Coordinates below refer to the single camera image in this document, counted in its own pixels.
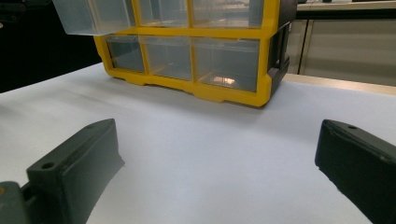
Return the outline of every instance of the yellow frame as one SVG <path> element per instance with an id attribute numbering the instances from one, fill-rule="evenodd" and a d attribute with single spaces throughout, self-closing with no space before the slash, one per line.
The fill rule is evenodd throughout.
<path id="1" fill-rule="evenodd" d="M 131 0 L 133 8 L 138 7 L 137 0 Z M 257 90 L 240 91 L 236 89 L 209 85 L 197 81 L 195 73 L 194 47 L 191 46 L 191 73 L 192 80 L 181 80 L 170 77 L 159 77 L 149 73 L 147 53 L 145 46 L 141 44 L 143 64 L 146 73 L 137 73 L 127 69 L 115 68 L 113 66 L 106 36 L 95 36 L 94 41 L 100 57 L 102 58 L 107 73 L 113 77 L 125 79 L 127 82 L 137 85 L 153 84 L 165 86 L 190 92 L 194 96 L 214 102 L 230 101 L 244 105 L 262 106 L 271 97 L 272 79 L 266 73 L 270 39 L 277 32 L 280 0 L 264 1 L 262 27 L 257 29 L 214 29 L 214 28 L 193 28 L 192 0 L 187 1 L 188 22 L 187 28 L 162 28 L 162 27 L 142 27 L 139 22 L 139 10 L 134 11 L 136 27 L 120 31 L 115 35 L 183 35 L 183 36 L 207 36 L 218 38 L 249 38 L 259 39 L 259 67 L 257 78 Z"/>

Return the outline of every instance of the plastic drawer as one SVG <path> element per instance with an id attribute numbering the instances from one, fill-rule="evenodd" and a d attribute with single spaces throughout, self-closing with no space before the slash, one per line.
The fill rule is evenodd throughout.
<path id="1" fill-rule="evenodd" d="M 259 40 L 195 37 L 200 82 L 243 91 L 257 90 Z"/>
<path id="2" fill-rule="evenodd" d="M 108 35 L 135 26 L 130 0 L 53 0 L 69 35 Z"/>
<path id="3" fill-rule="evenodd" d="M 137 0 L 143 26 L 187 27 L 186 0 Z"/>
<path id="4" fill-rule="evenodd" d="M 137 35 L 111 35 L 106 42 L 114 67 L 145 72 Z"/>
<path id="5" fill-rule="evenodd" d="M 191 80 L 190 40 L 186 36 L 141 35 L 151 74 Z"/>
<path id="6" fill-rule="evenodd" d="M 261 27 L 263 5 L 263 0 L 193 0 L 194 26 Z"/>

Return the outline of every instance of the white table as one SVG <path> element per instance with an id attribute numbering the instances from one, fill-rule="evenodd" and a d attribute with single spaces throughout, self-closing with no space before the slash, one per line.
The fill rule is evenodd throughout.
<path id="1" fill-rule="evenodd" d="M 101 64 L 0 94 L 0 180 L 114 118 L 126 162 L 90 224 L 370 223 L 314 164 L 320 124 L 396 145 L 396 96 L 283 80 L 262 109 L 109 77 Z"/>

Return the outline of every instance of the screw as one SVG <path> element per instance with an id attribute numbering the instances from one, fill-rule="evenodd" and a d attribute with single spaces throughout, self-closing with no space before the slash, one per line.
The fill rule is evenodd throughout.
<path id="1" fill-rule="evenodd" d="M 6 193 L 6 189 L 3 187 L 0 187 L 0 196 L 2 196 L 4 193 Z"/>

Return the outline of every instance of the dark background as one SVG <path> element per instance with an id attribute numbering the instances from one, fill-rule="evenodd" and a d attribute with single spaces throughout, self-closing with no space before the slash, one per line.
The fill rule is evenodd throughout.
<path id="1" fill-rule="evenodd" d="M 67 35 L 52 3 L 0 29 L 0 92 L 101 62 L 92 36 Z"/>

